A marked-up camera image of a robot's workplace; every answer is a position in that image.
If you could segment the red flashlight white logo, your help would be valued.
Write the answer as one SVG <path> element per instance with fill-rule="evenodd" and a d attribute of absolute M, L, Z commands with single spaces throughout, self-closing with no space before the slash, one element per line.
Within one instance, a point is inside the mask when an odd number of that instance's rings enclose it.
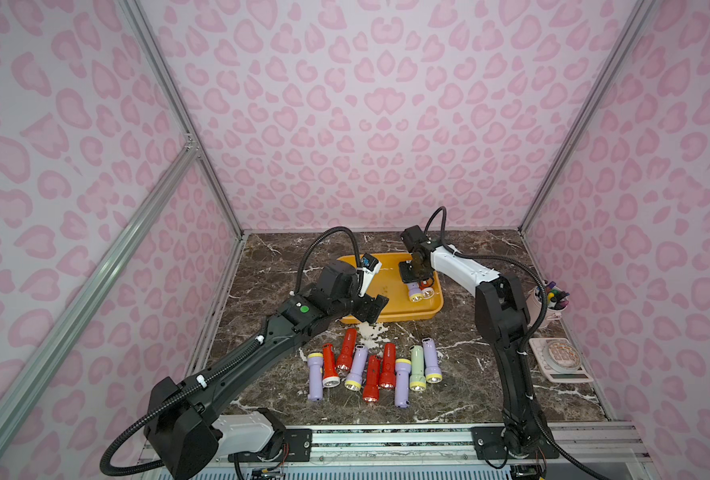
<path fill-rule="evenodd" d="M 433 285 L 434 285 L 433 278 L 428 278 L 428 279 L 422 280 L 419 283 L 420 290 L 421 290 L 421 293 L 422 293 L 424 299 L 432 298 L 435 295 L 435 290 L 433 288 Z"/>

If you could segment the purple flashlight yellow top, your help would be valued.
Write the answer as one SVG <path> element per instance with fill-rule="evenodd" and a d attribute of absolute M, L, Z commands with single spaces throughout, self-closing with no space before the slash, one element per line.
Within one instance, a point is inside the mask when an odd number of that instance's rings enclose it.
<path fill-rule="evenodd" d="M 409 407 L 409 385 L 412 364 L 408 359 L 397 359 L 395 362 L 394 405 L 399 409 Z"/>

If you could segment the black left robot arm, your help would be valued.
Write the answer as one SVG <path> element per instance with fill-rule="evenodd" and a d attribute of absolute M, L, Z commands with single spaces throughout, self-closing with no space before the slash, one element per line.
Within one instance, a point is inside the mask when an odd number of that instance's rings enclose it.
<path fill-rule="evenodd" d="M 376 322 L 388 303 L 382 295 L 371 297 L 365 292 L 376 272 L 372 255 L 357 255 L 354 264 L 328 263 L 315 283 L 297 282 L 260 330 L 236 350 L 180 382 L 169 377 L 161 380 L 151 392 L 146 414 L 103 453 L 101 473 L 123 477 L 166 468 L 175 479 L 197 475 L 226 438 L 215 422 L 254 380 L 343 317 Z M 158 460 L 133 466 L 113 464 L 113 456 L 138 431 L 144 433 Z"/>

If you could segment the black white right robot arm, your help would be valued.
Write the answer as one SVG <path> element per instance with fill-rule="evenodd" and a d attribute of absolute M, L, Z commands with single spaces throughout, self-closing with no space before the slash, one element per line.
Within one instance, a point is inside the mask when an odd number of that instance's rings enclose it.
<path fill-rule="evenodd" d="M 501 469 L 511 458 L 537 456 L 544 445 L 555 449 L 574 467 L 594 479 L 605 476 L 574 458 L 559 446 L 548 427 L 544 412 L 533 389 L 528 362 L 528 344 L 543 323 L 547 305 L 540 307 L 536 319 L 527 308 L 527 297 L 520 279 L 483 265 L 481 262 L 504 262 L 522 271 L 534 282 L 543 300 L 547 293 L 538 275 L 523 262 L 497 254 L 466 254 L 445 239 L 447 209 L 436 209 L 428 224 L 441 218 L 438 235 L 430 237 L 427 228 L 417 225 L 403 230 L 400 238 L 411 255 L 408 272 L 413 279 L 424 279 L 439 272 L 473 295 L 474 323 L 483 340 L 491 347 L 502 385 L 503 430 L 500 439 L 480 445 L 483 458 L 495 446 L 504 454 L 496 467 Z"/>

